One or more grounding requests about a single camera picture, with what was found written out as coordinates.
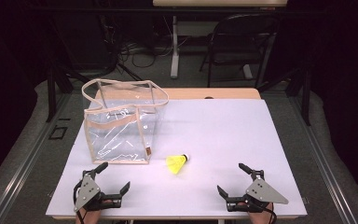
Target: black chair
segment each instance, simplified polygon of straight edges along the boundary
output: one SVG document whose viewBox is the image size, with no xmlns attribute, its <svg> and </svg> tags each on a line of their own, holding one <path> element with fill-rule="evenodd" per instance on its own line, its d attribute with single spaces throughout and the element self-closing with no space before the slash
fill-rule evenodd
<svg viewBox="0 0 358 224">
<path fill-rule="evenodd" d="M 265 14 L 238 14 L 224 18 L 216 24 L 213 33 L 209 34 L 208 52 L 203 65 L 208 63 L 208 87 L 211 85 L 213 65 L 259 64 L 255 87 L 260 79 L 268 40 L 275 34 L 278 20 Z"/>
</svg>

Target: clear tote bag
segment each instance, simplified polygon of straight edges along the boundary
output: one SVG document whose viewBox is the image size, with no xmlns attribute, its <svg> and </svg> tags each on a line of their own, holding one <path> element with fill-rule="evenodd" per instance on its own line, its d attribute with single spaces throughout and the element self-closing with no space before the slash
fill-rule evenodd
<svg viewBox="0 0 358 224">
<path fill-rule="evenodd" d="M 152 81 L 98 78 L 84 84 L 82 94 L 92 161 L 148 164 L 168 94 Z"/>
</svg>

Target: white tabletop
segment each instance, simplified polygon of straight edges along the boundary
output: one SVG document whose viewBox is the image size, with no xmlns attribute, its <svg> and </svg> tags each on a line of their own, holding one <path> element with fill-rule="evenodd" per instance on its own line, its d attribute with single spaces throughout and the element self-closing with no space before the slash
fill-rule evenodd
<svg viewBox="0 0 358 224">
<path fill-rule="evenodd" d="M 155 7 L 285 7 L 287 0 L 153 0 Z"/>
<path fill-rule="evenodd" d="M 266 181 L 289 204 L 275 204 L 278 217 L 307 214 L 282 150 L 269 110 L 263 100 L 170 100 L 165 106 L 152 157 L 146 165 L 110 164 L 95 181 L 106 194 L 115 194 L 128 182 L 122 207 L 105 209 L 114 219 L 232 219 L 246 213 L 228 212 L 217 185 L 231 197 L 241 196 L 252 178 L 238 167 L 244 163 L 264 170 Z M 177 175 L 165 158 L 188 154 Z M 47 216 L 75 217 L 73 188 L 83 170 L 94 169 L 83 127 L 72 148 Z"/>
</svg>

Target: table leg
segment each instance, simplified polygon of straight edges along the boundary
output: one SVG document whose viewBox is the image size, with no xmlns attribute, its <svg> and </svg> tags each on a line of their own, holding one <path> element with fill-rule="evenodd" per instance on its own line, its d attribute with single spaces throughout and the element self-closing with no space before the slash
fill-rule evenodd
<svg viewBox="0 0 358 224">
<path fill-rule="evenodd" d="M 172 32 L 173 32 L 173 55 L 172 55 L 172 66 L 171 66 L 171 78 L 178 78 L 179 69 L 179 53 L 178 53 L 178 30 L 177 30 L 176 16 L 173 16 Z"/>
<path fill-rule="evenodd" d="M 243 71 L 243 75 L 247 79 L 252 79 L 253 78 L 251 67 L 249 66 L 249 64 L 244 65 L 243 68 L 242 68 L 242 71 Z"/>
</svg>

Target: yellow shuttlecock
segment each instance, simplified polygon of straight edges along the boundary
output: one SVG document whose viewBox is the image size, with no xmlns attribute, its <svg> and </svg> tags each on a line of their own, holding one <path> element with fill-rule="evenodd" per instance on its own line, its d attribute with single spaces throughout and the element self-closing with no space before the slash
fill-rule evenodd
<svg viewBox="0 0 358 224">
<path fill-rule="evenodd" d="M 170 171 L 173 174 L 177 174 L 187 161 L 188 161 L 188 156 L 185 154 L 180 156 L 169 156 L 165 160 L 168 169 L 170 169 Z"/>
</svg>

